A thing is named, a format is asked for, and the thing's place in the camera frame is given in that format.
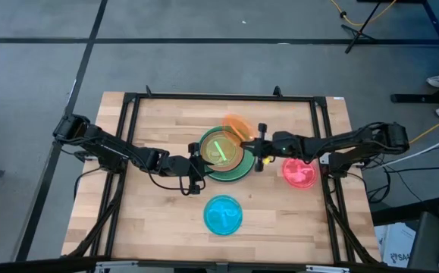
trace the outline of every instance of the yellow cable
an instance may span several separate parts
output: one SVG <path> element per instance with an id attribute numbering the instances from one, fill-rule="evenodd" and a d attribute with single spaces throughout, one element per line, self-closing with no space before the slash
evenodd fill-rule
<path id="1" fill-rule="evenodd" d="M 376 19 L 378 19 L 382 14 L 384 14 L 384 12 L 386 12 L 389 8 L 391 8 L 391 6 L 394 5 L 394 3 L 396 3 L 396 1 L 397 1 L 397 0 L 393 0 L 393 1 L 391 2 L 391 4 L 389 4 L 389 5 L 388 5 L 383 11 L 381 11 L 378 15 L 376 15 L 376 17 L 374 17 L 374 18 L 372 18 L 371 20 L 369 20 L 369 23 L 370 23 L 370 22 L 374 22 Z M 331 0 L 331 2 L 332 2 L 332 4 L 335 5 L 335 7 L 337 8 L 337 10 L 338 10 L 340 13 L 343 12 L 342 9 L 339 7 L 339 5 L 338 5 L 334 0 Z M 362 24 L 353 23 L 353 22 L 351 22 L 351 21 L 349 20 L 349 18 L 347 18 L 346 15 L 343 16 L 343 19 L 346 19 L 347 23 L 349 23 L 349 24 L 351 24 L 351 25 L 353 25 L 353 26 L 356 26 L 356 27 L 362 26 L 362 25 L 364 24 L 364 23 L 362 23 Z"/>
<path id="2" fill-rule="evenodd" d="M 416 140 L 421 139 L 425 134 L 432 132 L 433 130 L 437 129 L 438 127 L 439 127 L 439 124 L 437 124 L 437 125 L 433 126 L 432 128 L 426 130 L 424 133 L 420 134 L 419 136 L 417 136 L 417 137 L 415 137 L 413 140 L 411 140 L 411 141 L 409 142 L 409 144 L 410 144 L 410 145 L 413 144 Z"/>

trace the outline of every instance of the wooden tabletop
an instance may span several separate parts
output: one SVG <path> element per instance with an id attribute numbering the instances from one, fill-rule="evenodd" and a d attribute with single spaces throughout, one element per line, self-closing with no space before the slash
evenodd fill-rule
<path id="1" fill-rule="evenodd" d="M 124 93 L 104 93 L 96 124 L 115 134 Z M 343 98 L 328 97 L 333 134 L 351 130 Z M 187 144 L 198 142 L 209 129 L 221 125 L 226 114 L 238 114 L 252 124 L 268 125 L 267 135 L 278 130 L 312 137 L 312 117 L 306 102 L 243 102 L 216 100 L 141 99 L 133 144 L 187 154 Z M 127 135 L 130 115 L 123 136 Z M 289 186 L 281 173 L 282 158 L 251 171 L 233 184 L 206 178 L 198 196 L 158 188 L 148 175 L 129 165 L 112 256 L 120 259 L 187 261 L 332 263 L 324 198 L 320 178 L 309 190 Z M 97 167 L 87 162 L 83 171 Z M 352 168 L 350 172 L 361 175 Z M 74 250 L 96 222 L 105 172 L 81 179 L 62 253 Z M 177 187 L 176 177 L 157 182 Z M 362 181 L 342 179 L 350 227 L 362 245 L 380 259 L 377 240 Z M 243 223 L 230 236 L 212 234 L 202 219 L 205 204 L 227 194 L 243 208 Z M 99 253 L 104 252 L 105 227 Z M 341 256 L 346 260 L 342 232 L 337 227 Z"/>

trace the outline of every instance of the yellow object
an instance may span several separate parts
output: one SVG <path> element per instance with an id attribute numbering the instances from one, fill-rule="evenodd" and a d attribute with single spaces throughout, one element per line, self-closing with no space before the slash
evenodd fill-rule
<path id="1" fill-rule="evenodd" d="M 397 0 L 393 0 L 392 2 L 391 2 L 391 4 L 389 4 L 383 11 L 381 11 L 381 13 L 379 13 L 378 15 L 376 15 L 376 17 L 374 17 L 374 18 L 372 18 L 371 20 L 369 20 L 369 22 L 374 22 L 376 19 L 378 19 L 382 14 L 384 14 L 384 12 L 386 12 L 389 8 L 391 8 L 391 6 L 392 5 L 394 5 L 394 3 L 396 3 L 396 1 Z M 335 7 L 337 8 L 337 10 L 340 12 L 340 13 L 342 13 L 343 12 L 343 10 L 339 7 L 339 5 L 334 1 L 334 0 L 331 0 L 331 2 L 332 2 L 332 4 L 334 4 L 335 5 Z M 361 23 L 361 24 L 358 24 L 358 23 L 353 23 L 353 22 L 351 22 L 350 20 L 349 20 L 349 18 L 347 18 L 347 16 L 343 16 L 343 19 L 346 19 L 346 21 L 347 21 L 347 23 L 349 23 L 349 24 L 351 24 L 351 25 L 353 25 L 353 26 L 357 26 L 357 27 L 359 27 L 359 26 L 362 26 L 364 23 Z"/>
<path id="2" fill-rule="evenodd" d="M 411 141 L 409 142 L 409 144 L 410 144 L 410 145 L 413 144 L 416 140 L 421 139 L 421 138 L 424 137 L 427 133 L 432 132 L 433 130 L 437 129 L 438 127 L 439 127 L 439 124 L 437 124 L 437 125 L 433 126 L 432 128 L 426 130 L 424 133 L 420 134 L 419 136 L 417 136 L 417 137 L 415 137 L 413 140 L 411 140 Z"/>
<path id="3" fill-rule="evenodd" d="M 273 156 L 269 156 L 267 158 L 263 159 L 263 164 L 268 165 L 270 162 L 273 161 Z"/>

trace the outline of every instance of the pink plate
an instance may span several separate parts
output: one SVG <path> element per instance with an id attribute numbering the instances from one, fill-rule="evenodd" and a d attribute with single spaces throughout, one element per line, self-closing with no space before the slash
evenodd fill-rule
<path id="1" fill-rule="evenodd" d="M 309 189 L 317 181 L 315 163 L 305 164 L 299 159 L 287 158 L 283 162 L 283 177 L 295 188 Z"/>

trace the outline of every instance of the green plate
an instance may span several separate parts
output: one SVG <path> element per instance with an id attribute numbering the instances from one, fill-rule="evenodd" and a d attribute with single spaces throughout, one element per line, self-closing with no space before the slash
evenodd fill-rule
<path id="1" fill-rule="evenodd" d="M 227 132 L 234 133 L 232 129 L 223 128 L 222 126 L 214 127 L 211 130 L 207 131 L 199 141 L 199 145 L 202 145 L 204 139 L 211 133 L 220 132 L 226 130 Z M 252 155 L 250 151 L 244 150 L 243 159 L 234 169 L 230 171 L 215 171 L 209 175 L 210 178 L 220 181 L 220 182 L 234 182 L 246 176 L 249 171 L 251 171 L 253 165 L 255 164 L 255 157 Z M 210 167 L 205 167 L 206 171 L 214 171 Z"/>

